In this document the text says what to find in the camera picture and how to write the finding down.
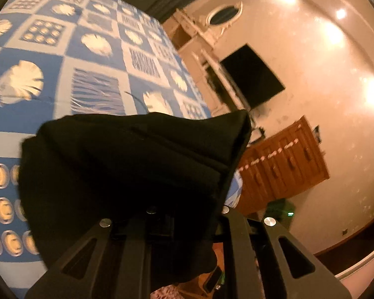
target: black cloth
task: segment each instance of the black cloth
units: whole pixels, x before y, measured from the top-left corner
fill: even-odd
[[[154,273],[162,275],[154,289],[209,272],[210,238],[250,131],[246,111],[206,120],[151,113],[46,122],[22,144],[18,181],[45,264],[100,219],[155,205],[173,209],[175,243],[152,255],[167,262]]]

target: metal frame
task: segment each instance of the metal frame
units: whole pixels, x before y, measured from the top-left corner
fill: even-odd
[[[262,298],[263,291],[266,299],[351,298],[280,223],[271,218],[261,222],[246,219],[232,208],[223,212],[213,240],[224,247],[225,298]],[[91,299],[95,294],[100,298],[149,298],[151,248],[158,241],[172,242],[174,234],[169,223],[172,218],[164,215],[158,219],[158,215],[150,211],[126,222],[96,223],[28,291],[26,299]],[[292,253],[283,248],[280,239],[291,245]],[[86,251],[93,240],[94,249]],[[83,266],[83,252],[89,260],[83,275],[75,276],[72,269]],[[109,267],[107,262],[118,264]],[[300,269],[302,262],[309,269]]]

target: dresser drawer handle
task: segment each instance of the dresser drawer handle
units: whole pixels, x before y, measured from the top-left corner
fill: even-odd
[[[304,148],[303,149],[303,152],[305,154],[305,157],[307,160],[311,160],[311,156],[310,156],[310,153],[309,153],[309,149],[308,148]]]
[[[288,165],[290,166],[290,168],[292,170],[295,170],[295,161],[293,160],[293,158],[290,156],[289,158],[287,158],[287,161],[288,161]]]
[[[293,146],[293,142],[290,142],[289,144],[284,146],[284,149],[287,150],[288,148]]]
[[[276,165],[273,165],[272,166],[272,173],[273,173],[275,178],[278,178],[278,172],[277,171],[278,171],[278,169],[277,169]]]
[[[259,185],[259,186],[261,186],[262,182],[260,181],[260,175],[258,173],[256,173],[254,175],[254,178],[255,178],[256,184]]]

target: wooden dresser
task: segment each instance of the wooden dresser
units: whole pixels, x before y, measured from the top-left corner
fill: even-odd
[[[305,116],[274,136],[248,147],[240,165],[244,215],[289,198],[329,178],[327,166]]]

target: wall-mounted tv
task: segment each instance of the wall-mounted tv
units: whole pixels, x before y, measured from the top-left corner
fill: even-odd
[[[285,89],[258,55],[244,45],[220,62],[245,99],[255,108]]]

